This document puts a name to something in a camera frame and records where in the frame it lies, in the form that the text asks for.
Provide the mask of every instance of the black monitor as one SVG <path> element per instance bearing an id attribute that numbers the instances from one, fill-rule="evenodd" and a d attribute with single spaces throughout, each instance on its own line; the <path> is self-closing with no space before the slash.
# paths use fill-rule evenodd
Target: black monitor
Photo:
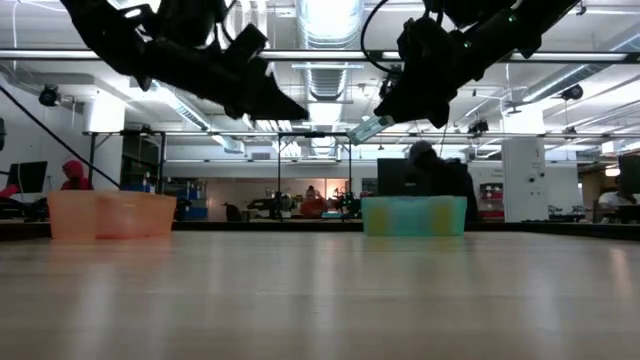
<path id="1" fill-rule="evenodd" d="M 47 176 L 47 162 L 11 164 L 7 186 L 20 186 L 24 194 L 41 193 L 44 188 L 44 179 Z"/>
<path id="2" fill-rule="evenodd" d="M 406 159 L 378 159 L 379 196 L 430 196 L 428 176 Z"/>
<path id="3" fill-rule="evenodd" d="M 640 194 L 640 156 L 625 155 L 618 158 L 620 178 L 618 186 L 627 194 Z"/>

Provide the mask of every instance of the security camera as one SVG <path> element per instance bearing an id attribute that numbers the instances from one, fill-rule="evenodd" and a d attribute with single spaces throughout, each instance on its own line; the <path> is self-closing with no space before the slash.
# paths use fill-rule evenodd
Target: security camera
<path id="1" fill-rule="evenodd" d="M 582 89 L 582 86 L 575 85 L 560 93 L 560 98 L 564 101 L 580 100 L 583 95 L 584 90 Z"/>
<path id="2" fill-rule="evenodd" d="M 44 90 L 38 97 L 40 104 L 46 107 L 56 107 L 62 102 L 62 97 L 58 92 L 58 85 L 45 85 Z"/>

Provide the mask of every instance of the cable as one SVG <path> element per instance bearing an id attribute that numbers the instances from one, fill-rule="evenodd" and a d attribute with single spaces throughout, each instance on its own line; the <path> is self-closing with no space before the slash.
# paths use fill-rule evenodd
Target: cable
<path id="1" fill-rule="evenodd" d="M 107 179 L 107 181 L 109 181 L 110 183 L 115 185 L 118 189 L 120 189 L 120 184 L 118 184 L 115 180 L 113 180 L 104 171 L 98 169 L 93 164 L 91 164 L 87 160 L 85 160 L 82 156 L 80 156 L 80 154 L 78 154 L 69 145 L 67 145 L 67 143 L 65 143 L 62 139 L 60 139 L 60 137 L 58 137 L 58 135 L 56 135 L 53 131 L 51 131 L 45 124 L 43 124 L 29 110 L 27 110 L 27 108 L 25 108 L 18 100 L 16 100 L 16 98 L 13 95 L 11 95 L 11 93 L 9 91 L 7 91 L 7 89 L 5 89 L 4 86 L 2 86 L 2 85 L 0 85 L 0 92 L 2 92 L 9 100 L 11 100 L 11 102 L 15 106 L 17 106 L 18 109 L 20 109 L 25 115 L 27 115 L 27 117 L 29 117 L 31 120 L 33 120 L 42 130 L 44 130 L 47 134 L 49 134 L 49 136 L 51 136 L 58 144 L 62 145 L 63 148 L 65 148 L 68 152 L 70 152 L 71 155 L 75 156 L 78 160 L 82 161 L 85 165 L 87 165 L 93 171 L 95 171 L 98 174 L 102 175 L 105 179 Z"/>
<path id="2" fill-rule="evenodd" d="M 360 33 L 360 51 L 362 51 L 362 54 L 364 55 L 364 57 L 367 59 L 368 62 L 371 63 L 371 65 L 375 66 L 376 68 L 378 68 L 379 70 L 382 70 L 388 74 L 402 74 L 402 72 L 400 71 L 395 71 L 389 68 L 386 68 L 382 65 L 380 65 L 377 61 L 375 61 L 367 52 L 366 47 L 364 46 L 364 38 L 367 34 L 367 29 L 369 28 L 369 24 L 371 23 L 371 20 L 373 19 L 373 17 L 376 15 L 376 13 L 378 12 L 378 10 L 380 10 L 380 8 L 386 4 L 389 0 L 381 0 L 378 5 L 376 5 L 373 10 L 371 11 L 371 14 L 369 14 L 369 16 L 367 17 L 367 20 L 365 20 L 364 25 L 362 26 L 362 32 Z"/>
<path id="3" fill-rule="evenodd" d="M 436 22 L 438 23 L 438 25 L 442 25 L 443 20 L 444 20 L 444 10 L 440 9 L 438 10 L 438 17 L 436 18 Z"/>
<path id="4" fill-rule="evenodd" d="M 444 139 L 447 137 L 447 129 L 449 129 L 449 122 L 444 127 L 444 133 L 442 133 L 442 139 L 440 139 L 440 156 L 442 157 L 442 151 L 444 150 Z"/>
<path id="5" fill-rule="evenodd" d="M 227 7 L 227 14 L 224 17 L 224 20 L 220 23 L 220 28 L 222 29 L 222 35 L 224 35 L 224 38 L 227 39 L 227 42 L 229 43 L 229 45 L 233 44 L 235 39 L 233 39 L 229 34 L 229 31 L 227 30 L 227 25 L 225 25 L 224 22 L 227 20 L 227 16 L 229 16 L 229 11 L 231 11 L 233 7 L 236 6 L 237 3 L 238 3 L 238 0 L 233 0 L 231 4 L 229 4 L 229 7 Z"/>

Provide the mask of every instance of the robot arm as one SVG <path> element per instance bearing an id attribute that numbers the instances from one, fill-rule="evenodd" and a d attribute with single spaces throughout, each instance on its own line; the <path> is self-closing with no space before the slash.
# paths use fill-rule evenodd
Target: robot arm
<path id="1" fill-rule="evenodd" d="M 427 11 L 409 19 L 398 38 L 404 61 L 375 115 L 350 133 L 355 144 L 396 123 L 429 119 L 436 128 L 449 120 L 457 90 L 518 49 L 525 58 L 537 51 L 542 35 L 579 0 L 423 0 Z M 430 11 L 447 14 L 459 28 L 447 33 Z"/>
<path id="2" fill-rule="evenodd" d="M 116 9 L 107 0 L 61 2 L 85 44 L 144 91 L 157 79 L 224 106 L 234 119 L 308 118 L 258 56 L 268 39 L 255 26 L 224 52 L 217 39 L 205 45 L 226 17 L 224 0 L 162 0 L 157 13 L 148 4 Z"/>

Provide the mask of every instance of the wooden table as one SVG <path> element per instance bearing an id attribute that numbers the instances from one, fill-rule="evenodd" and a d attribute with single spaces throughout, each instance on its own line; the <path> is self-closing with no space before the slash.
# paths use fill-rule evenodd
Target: wooden table
<path id="1" fill-rule="evenodd" d="M 0 243 L 3 359 L 640 359 L 640 246 L 533 234 Z"/>

